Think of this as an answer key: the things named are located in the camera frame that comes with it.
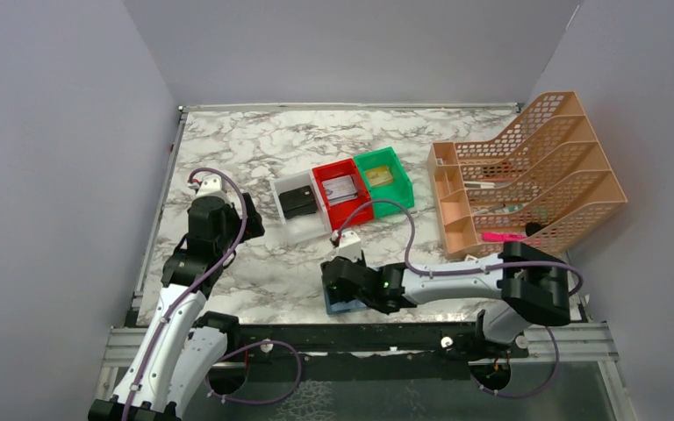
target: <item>yellow object in green bin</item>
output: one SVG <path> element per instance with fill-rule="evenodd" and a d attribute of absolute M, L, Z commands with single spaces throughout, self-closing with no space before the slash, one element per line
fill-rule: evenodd
<path fill-rule="evenodd" d="M 365 172 L 365 176 L 368 178 L 370 187 L 387 186 L 394 182 L 394 177 L 391 175 L 391 171 L 387 165 L 371 168 Z"/>

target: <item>marble tabletop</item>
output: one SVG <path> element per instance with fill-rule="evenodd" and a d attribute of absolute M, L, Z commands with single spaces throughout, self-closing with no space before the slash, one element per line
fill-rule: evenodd
<path fill-rule="evenodd" d="M 319 264 L 332 246 L 327 237 L 288 245 L 269 181 L 392 146 L 414 187 L 417 238 L 412 261 L 441 263 L 445 259 L 425 166 L 430 144 L 491 139 L 515 116 L 512 108 L 191 112 L 148 265 L 139 325 L 147 325 L 153 316 L 163 263 L 187 232 L 187 209 L 194 193 L 185 180 L 198 167 L 220 169 L 249 192 L 266 230 L 264 237 L 239 246 L 235 262 L 216 283 L 204 311 L 233 314 L 250 324 L 474 320 L 490 300 L 446 300 L 389 316 L 373 310 L 328 316 Z M 403 260 L 409 236 L 404 216 L 374 220 L 355 231 L 370 265 Z"/>

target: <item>cable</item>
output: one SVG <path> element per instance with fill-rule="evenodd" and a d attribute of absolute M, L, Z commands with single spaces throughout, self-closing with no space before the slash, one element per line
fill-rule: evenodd
<path fill-rule="evenodd" d="M 233 357 L 234 355 L 238 355 L 240 353 L 243 353 L 243 352 L 245 352 L 245 351 L 247 351 L 251 348 L 261 346 L 261 345 L 270 345 L 270 344 L 285 346 L 286 348 L 288 348 L 290 353 L 292 353 L 293 356 L 296 358 L 296 370 L 297 370 L 296 380 L 293 382 L 293 385 L 290 386 L 290 389 L 288 389 L 287 392 L 283 393 L 279 397 L 276 397 L 274 399 L 268 399 L 266 401 L 252 401 L 252 400 L 249 400 L 249 399 L 240 399 L 238 397 L 230 397 L 228 395 L 219 395 L 218 393 L 215 392 L 215 390 L 213 390 L 213 387 L 211 386 L 211 381 L 210 381 L 210 379 L 208 379 L 208 376 L 206 376 L 205 377 L 205 384 L 208 385 L 208 389 L 210 390 L 210 393 L 208 393 L 208 397 L 215 396 L 218 399 L 220 399 L 222 403 L 225 403 L 226 401 L 230 401 L 230 402 L 236 402 L 236 403 L 244 403 L 245 405 L 261 406 L 261 405 L 270 405 L 272 403 L 278 403 L 278 402 L 282 401 L 283 399 L 287 398 L 288 396 L 292 395 L 293 392 L 295 392 L 296 389 L 298 388 L 298 384 L 301 383 L 301 373 L 303 372 L 303 364 L 301 363 L 301 358 L 298 356 L 298 351 L 296 351 L 296 348 L 294 348 L 291 344 L 282 342 L 280 340 L 262 340 L 260 342 L 255 342 L 254 344 L 243 346 L 243 347 L 237 349 L 236 351 L 228 353 L 228 354 L 222 356 L 221 358 L 219 358 L 219 361 L 228 360 L 229 358 Z"/>
<path fill-rule="evenodd" d="M 241 190 L 239 189 L 239 186 L 236 185 L 235 182 L 231 178 L 228 177 L 228 175 L 223 174 L 222 172 L 218 171 L 217 169 L 213 168 L 198 168 L 190 173 L 190 176 L 188 177 L 188 182 L 192 182 L 192 177 L 195 176 L 195 174 L 200 173 L 200 172 L 208 172 L 208 173 L 213 173 L 215 175 L 219 175 L 221 179 L 226 181 L 228 185 L 231 186 L 234 192 L 236 192 L 236 196 L 239 197 L 239 202 L 241 203 L 241 227 L 239 228 L 239 234 L 236 236 L 236 239 L 233 241 L 230 247 L 228 247 L 228 250 L 226 250 L 226 253 L 224 253 L 223 257 L 215 264 L 213 265 L 212 268 L 208 269 L 207 272 L 204 274 L 200 275 L 199 278 L 197 278 L 180 296 L 169 306 L 167 309 L 167 312 L 164 313 L 162 316 L 163 318 L 169 320 L 174 314 L 176 307 L 179 305 L 179 303 L 182 302 L 182 300 L 192 291 L 194 291 L 198 286 L 200 286 L 203 281 L 208 279 L 208 277 L 215 271 L 217 271 L 221 265 L 233 254 L 234 250 L 236 249 L 236 246 L 239 245 L 241 242 L 241 239 L 244 237 L 244 231 L 247 229 L 247 205 L 244 202 L 244 195 L 241 194 Z M 132 385 L 135 386 L 140 386 L 140 379 L 143 377 L 143 372 L 146 371 L 146 367 L 148 366 L 148 360 L 151 358 L 151 351 L 154 349 L 154 346 L 156 346 L 156 342 L 158 342 L 159 337 L 161 336 L 161 331 L 164 330 L 164 326 L 166 324 L 164 323 L 159 323 L 156 326 L 156 330 L 154 331 L 154 335 L 151 336 L 151 339 L 148 341 L 148 347 L 146 348 L 146 352 L 143 354 L 143 358 L 140 360 L 140 364 L 138 366 L 138 370 L 135 373 L 135 378 L 133 379 Z M 130 391 L 128 393 L 127 400 L 125 400 L 125 406 L 123 406 L 123 414 L 122 417 L 120 418 L 121 421 L 127 421 L 128 416 L 130 415 L 130 407 L 133 405 L 133 399 L 135 398 L 135 390 Z"/>
<path fill-rule="evenodd" d="M 409 211 L 402 206 L 401 204 L 394 202 L 393 200 L 389 199 L 373 199 L 369 202 L 363 203 L 360 206 L 357 207 L 357 209 L 353 210 L 353 213 L 348 216 L 348 218 L 345 220 L 345 222 L 342 224 L 339 230 L 337 230 L 337 239 L 339 241 L 339 238 L 342 236 L 342 231 L 348 227 L 350 222 L 353 220 L 355 215 L 357 215 L 358 212 L 362 211 L 363 209 L 367 208 L 368 206 L 371 206 L 373 203 L 388 203 L 388 204 L 393 204 L 394 206 L 398 207 L 402 212 L 404 212 L 405 216 L 407 216 L 407 219 L 409 220 L 409 225 L 412 228 L 409 234 L 409 241 L 407 241 L 407 245 L 405 248 L 405 265 L 407 269 L 412 271 L 413 273 L 421 276 L 430 276 L 430 272 L 426 270 L 422 270 L 420 268 L 415 267 L 410 261 L 409 261 L 409 253 L 410 250 L 412 250 L 412 243 L 414 242 L 414 236 L 416 232 L 416 228 L 414 225 L 414 218 L 412 215 L 409 213 Z M 561 268 L 565 270 L 569 270 L 575 276 L 577 276 L 577 284 L 575 284 L 575 288 L 570 291 L 570 295 L 576 294 L 582 287 L 583 287 L 583 273 L 580 272 L 579 269 L 574 268 L 566 263 L 561 263 L 558 261 L 545 261 L 545 260 L 536 260 L 536 261 L 514 261 L 510 263 L 499 263 L 497 265 L 490 265 L 486 268 L 487 271 L 490 270 L 497 270 L 497 269 L 505 269 L 505 268 L 540 268 L 540 267 L 550 267 L 550 268 Z M 458 269 L 458 270 L 446 270 L 446 271 L 440 271 L 440 272 L 433 272 L 432 276 L 449 276 L 449 275 L 473 275 L 473 274 L 478 274 L 484 272 L 483 269 L 481 268 L 472 268 L 472 269 Z"/>
<path fill-rule="evenodd" d="M 554 368 L 552 368 L 551 375 L 549 375 L 549 378 L 541 384 L 536 389 L 533 389 L 529 392 L 526 393 L 521 393 L 520 395 L 511 395 L 507 394 L 505 392 L 500 392 L 498 390 L 492 390 L 484 386 L 482 383 L 477 380 L 476 377 L 473 375 L 471 376 L 472 379 L 474 379 L 474 383 L 479 386 L 479 390 L 482 390 L 484 393 L 488 393 L 490 395 L 494 395 L 497 397 L 504 397 L 505 399 L 525 399 L 527 397 L 535 396 L 546 390 L 549 386 L 551 386 L 551 383 L 554 381 L 556 374 L 559 373 L 559 345 L 556 343 L 556 339 L 554 338 L 554 333 L 549 329 L 548 327 L 545 327 L 547 332 L 549 332 L 549 336 L 551 337 L 551 343 L 554 345 Z"/>

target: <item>perforated plastic organizer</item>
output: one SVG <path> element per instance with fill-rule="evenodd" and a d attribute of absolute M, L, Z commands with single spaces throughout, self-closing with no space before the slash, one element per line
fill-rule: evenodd
<path fill-rule="evenodd" d="M 528 223 L 543 228 L 523 242 L 562 253 L 627 202 L 574 92 L 537 97 L 492 140 L 434 143 L 427 168 L 449 258 L 498 253 L 482 233 L 525 235 Z M 480 213 L 501 203 L 517 210 Z"/>

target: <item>gray wall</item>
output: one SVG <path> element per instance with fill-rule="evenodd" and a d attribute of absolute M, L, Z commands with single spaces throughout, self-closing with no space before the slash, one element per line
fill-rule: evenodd
<path fill-rule="evenodd" d="M 176 100 L 526 101 L 580 0 L 125 0 Z"/>
<path fill-rule="evenodd" d="M 641 420 L 674 419 L 674 2 L 585 0 L 534 94 L 574 89 L 631 203 L 577 247 Z"/>
<path fill-rule="evenodd" d="M 176 119 L 119 0 L 0 1 L 0 419 L 86 419 Z"/>

